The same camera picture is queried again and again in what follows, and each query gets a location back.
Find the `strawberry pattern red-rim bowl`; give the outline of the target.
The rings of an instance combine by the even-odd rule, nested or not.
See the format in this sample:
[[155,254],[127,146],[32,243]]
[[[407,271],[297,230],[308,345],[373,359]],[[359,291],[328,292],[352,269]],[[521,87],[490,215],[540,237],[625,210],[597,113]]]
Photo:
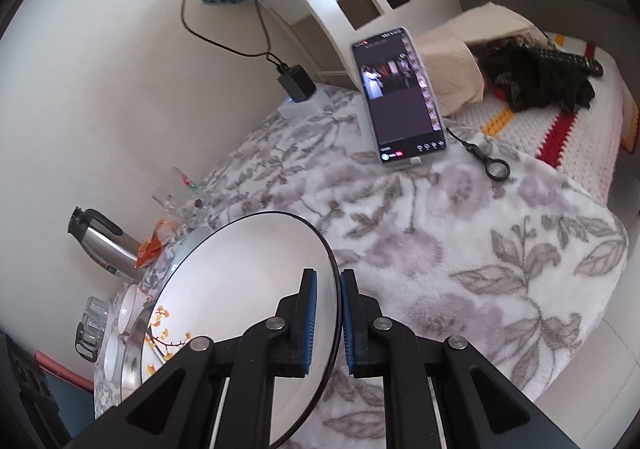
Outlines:
[[135,284],[126,290],[117,313],[116,328],[120,336],[128,335],[146,303],[146,295]]

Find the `grey floral tablecloth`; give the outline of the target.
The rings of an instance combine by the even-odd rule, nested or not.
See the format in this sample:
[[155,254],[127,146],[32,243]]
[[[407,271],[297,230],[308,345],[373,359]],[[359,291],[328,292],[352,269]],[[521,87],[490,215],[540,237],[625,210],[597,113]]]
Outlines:
[[358,93],[311,117],[273,114],[210,174],[198,224],[282,211],[317,228],[337,265],[416,334],[465,336],[539,398],[599,325],[628,258],[620,220],[574,180],[465,125],[511,165],[490,180],[460,147],[408,170],[376,161]]

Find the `clear glass mug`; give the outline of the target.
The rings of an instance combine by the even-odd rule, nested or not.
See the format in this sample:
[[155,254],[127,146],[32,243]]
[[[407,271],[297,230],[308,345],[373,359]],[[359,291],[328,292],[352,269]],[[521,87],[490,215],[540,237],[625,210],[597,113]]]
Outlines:
[[173,166],[152,192],[152,199],[190,228],[198,226],[208,201],[203,190],[177,166]]

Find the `stainless steel thermos jug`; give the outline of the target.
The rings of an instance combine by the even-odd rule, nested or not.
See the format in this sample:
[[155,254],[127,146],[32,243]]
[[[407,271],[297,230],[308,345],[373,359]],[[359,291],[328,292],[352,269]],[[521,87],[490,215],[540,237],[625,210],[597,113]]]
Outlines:
[[101,212],[76,206],[67,232],[96,264],[113,276],[133,283],[142,280],[145,270],[136,267],[141,243]]

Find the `white power strip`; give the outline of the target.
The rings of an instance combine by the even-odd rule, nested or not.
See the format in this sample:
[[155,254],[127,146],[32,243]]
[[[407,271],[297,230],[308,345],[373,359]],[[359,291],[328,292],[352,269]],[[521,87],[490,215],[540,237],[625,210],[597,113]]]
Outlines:
[[283,119],[303,119],[320,114],[331,106],[331,98],[321,86],[318,86],[314,94],[303,102],[294,102],[291,97],[286,98],[278,107],[278,112]]

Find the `small white square bowl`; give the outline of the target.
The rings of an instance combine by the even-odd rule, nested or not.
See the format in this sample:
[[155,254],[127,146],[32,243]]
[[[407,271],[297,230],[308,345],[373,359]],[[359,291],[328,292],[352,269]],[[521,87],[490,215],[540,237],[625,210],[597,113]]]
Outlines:
[[107,339],[104,351],[104,377],[108,383],[119,386],[122,380],[122,366],[126,351],[126,342],[112,332]]

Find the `stainless steel plate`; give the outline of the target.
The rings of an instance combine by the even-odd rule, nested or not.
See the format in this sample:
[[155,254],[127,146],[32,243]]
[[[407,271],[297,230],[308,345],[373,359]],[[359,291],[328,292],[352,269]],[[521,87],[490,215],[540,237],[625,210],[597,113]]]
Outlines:
[[120,375],[121,401],[137,391],[142,384],[142,348],[153,308],[153,303],[143,306],[141,313],[134,321],[134,326],[126,342],[124,359],[122,359],[122,374]]

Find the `beige cloth bag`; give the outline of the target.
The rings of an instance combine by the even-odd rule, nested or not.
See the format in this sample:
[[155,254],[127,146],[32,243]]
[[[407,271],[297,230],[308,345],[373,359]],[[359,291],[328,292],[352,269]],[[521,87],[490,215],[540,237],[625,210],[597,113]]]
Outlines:
[[527,45],[549,44],[548,38],[531,21],[494,3],[467,10],[413,39],[442,116],[452,116],[463,107],[483,100],[484,76],[472,48],[510,38]]

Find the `smartphone on stand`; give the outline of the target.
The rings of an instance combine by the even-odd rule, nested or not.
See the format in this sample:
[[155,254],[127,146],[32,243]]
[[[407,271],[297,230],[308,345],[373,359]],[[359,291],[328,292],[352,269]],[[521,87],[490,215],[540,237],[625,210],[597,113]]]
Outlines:
[[396,28],[350,48],[378,161],[420,165],[448,149],[434,88],[409,32]]

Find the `white red crochet blanket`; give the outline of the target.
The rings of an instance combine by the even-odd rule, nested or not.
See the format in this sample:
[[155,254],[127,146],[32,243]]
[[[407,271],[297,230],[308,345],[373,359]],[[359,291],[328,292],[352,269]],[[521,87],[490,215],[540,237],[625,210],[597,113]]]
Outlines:
[[518,151],[549,164],[604,203],[620,150],[636,151],[639,109],[614,58],[602,48],[559,33],[548,34],[561,50],[594,59],[603,76],[589,80],[594,98],[588,109],[563,113],[555,105],[512,111],[494,90],[451,117]]

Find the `large light blue bowl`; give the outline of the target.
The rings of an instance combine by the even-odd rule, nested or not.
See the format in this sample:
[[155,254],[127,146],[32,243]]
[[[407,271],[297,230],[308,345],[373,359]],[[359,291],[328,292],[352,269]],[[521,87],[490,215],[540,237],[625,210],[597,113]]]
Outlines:
[[198,227],[175,243],[172,243],[164,251],[154,266],[152,278],[150,279],[150,293],[153,299],[160,295],[160,291],[163,290],[163,287],[165,287],[168,280],[188,255],[213,232],[213,229],[208,226]]

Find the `white plate black rim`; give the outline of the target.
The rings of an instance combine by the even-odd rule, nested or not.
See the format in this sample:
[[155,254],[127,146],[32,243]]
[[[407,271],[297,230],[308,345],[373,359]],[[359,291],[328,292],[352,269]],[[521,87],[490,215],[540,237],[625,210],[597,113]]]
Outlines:
[[225,341],[274,316],[280,299],[299,289],[305,268],[317,273],[314,349],[306,377],[274,383],[270,445],[285,443],[318,403],[341,342],[337,262],[326,239],[302,217],[247,215],[214,231],[188,255],[155,300],[142,379],[195,336]]

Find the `black knitted cloth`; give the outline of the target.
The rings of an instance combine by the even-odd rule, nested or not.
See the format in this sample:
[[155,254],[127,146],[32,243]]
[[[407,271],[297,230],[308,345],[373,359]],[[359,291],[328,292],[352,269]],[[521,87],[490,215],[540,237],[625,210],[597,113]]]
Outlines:
[[472,54],[514,112],[549,106],[563,113],[588,109],[594,98],[590,80],[604,74],[597,59],[515,38],[476,45]]

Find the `small clear glass cups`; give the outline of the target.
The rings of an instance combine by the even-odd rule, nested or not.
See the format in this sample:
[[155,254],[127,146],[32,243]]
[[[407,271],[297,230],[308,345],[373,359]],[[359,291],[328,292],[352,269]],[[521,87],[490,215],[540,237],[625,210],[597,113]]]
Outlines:
[[87,299],[85,313],[82,316],[81,322],[85,327],[93,330],[104,331],[108,318],[108,305],[107,302],[98,299],[95,296],[90,296]]

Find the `orange snack packet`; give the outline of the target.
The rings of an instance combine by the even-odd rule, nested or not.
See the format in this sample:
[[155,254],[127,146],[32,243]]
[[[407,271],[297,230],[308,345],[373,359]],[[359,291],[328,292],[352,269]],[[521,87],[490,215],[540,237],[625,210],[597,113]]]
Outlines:
[[151,237],[138,247],[134,267],[137,269],[149,266],[162,254],[164,247],[174,238],[179,222],[175,217],[165,217],[159,220]]

